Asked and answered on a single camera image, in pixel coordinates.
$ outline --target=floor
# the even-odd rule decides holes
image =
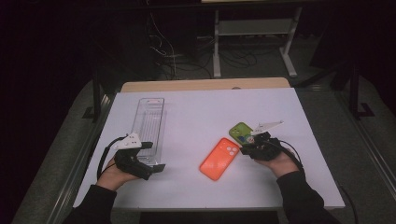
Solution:
[[[238,40],[221,40],[221,78],[286,77],[290,84],[294,85],[321,71],[309,66],[318,40],[312,36],[308,38],[298,36],[290,49],[290,57],[298,76],[289,78],[277,50],[282,40],[281,37],[276,36],[260,39],[248,36]],[[210,44],[211,40],[206,41],[203,46]],[[163,75],[160,79],[210,78],[213,67],[211,53],[206,50],[203,48],[200,51],[198,61],[176,57],[176,74],[172,74],[170,69],[174,66],[173,60],[168,60],[163,66]],[[375,152],[382,155],[386,163],[385,168],[388,167],[389,171],[396,172],[394,164],[396,152],[393,150],[393,146],[396,145],[394,138],[396,119],[381,103],[375,88],[361,78],[360,101],[367,103],[375,112],[375,116],[356,121],[347,111],[348,87],[343,91],[333,91],[329,87],[331,80],[332,75],[329,75],[307,88],[296,91],[346,203],[346,208],[332,210],[332,214],[342,223],[354,223],[353,207],[355,207],[356,216],[362,224],[392,223],[396,219],[394,188],[389,184],[391,183],[389,174],[384,175],[384,164],[378,165],[378,160],[372,155],[374,148]],[[86,108],[90,106],[92,106],[91,83],[81,90],[70,108],[64,125],[54,140],[49,155],[29,189],[14,223],[47,221],[56,223],[67,216],[86,165],[74,164],[71,161],[83,157],[80,155],[81,151],[94,143],[104,122],[100,119],[93,124],[91,119],[82,118]],[[111,102],[105,99],[104,115],[110,106]],[[76,170],[80,172],[71,175],[71,171]],[[49,180],[53,183],[50,186],[48,186]],[[282,212],[279,212],[279,218],[281,223],[287,223]],[[115,224],[138,223],[139,213],[114,210],[112,221]]]

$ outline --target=black sleeve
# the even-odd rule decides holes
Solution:
[[[64,224],[107,224],[117,192],[91,185],[81,205],[76,207],[64,220]]]
[[[340,223],[326,209],[320,195],[309,187],[301,172],[282,175],[277,181],[290,224]]]

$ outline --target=dark background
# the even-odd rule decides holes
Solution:
[[[106,1],[78,3],[106,5]],[[107,93],[116,91],[124,81],[155,80],[158,76],[156,58],[147,48],[146,12],[109,19],[81,13],[76,6],[66,0],[0,2],[1,223],[12,220],[68,109],[92,79],[92,71],[98,73]],[[177,14],[155,15],[164,18],[158,25],[176,48],[193,56],[191,46],[194,47],[197,32],[206,32],[205,28],[211,25],[202,17],[205,13],[208,12],[181,13],[189,15],[183,22]],[[302,35],[324,34],[314,66],[326,68],[353,55],[358,59],[361,75],[376,86],[394,114],[395,13],[396,6],[390,1],[310,6],[305,8],[298,28]],[[191,29],[191,25],[204,29]],[[173,32],[175,26],[180,29]],[[104,52],[100,47],[110,51]]]

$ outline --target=white table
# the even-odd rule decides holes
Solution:
[[[239,153],[222,177],[212,181],[198,170],[221,137],[240,121],[251,128],[259,122],[283,120],[270,134],[299,152],[310,186],[328,209],[345,204],[318,147],[297,94],[292,88],[215,91],[147,91],[119,93],[106,121],[74,206],[96,182],[104,148],[130,133],[141,98],[165,99],[162,173],[149,181],[131,181],[118,190],[114,207],[139,211],[274,210],[282,207],[274,175]],[[114,155],[110,149],[105,164]]]

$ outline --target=transparent box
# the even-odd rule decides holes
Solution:
[[[134,117],[132,131],[139,135],[140,141],[152,142],[152,148],[141,149],[137,158],[146,165],[156,165],[161,162],[164,99],[142,98]]]

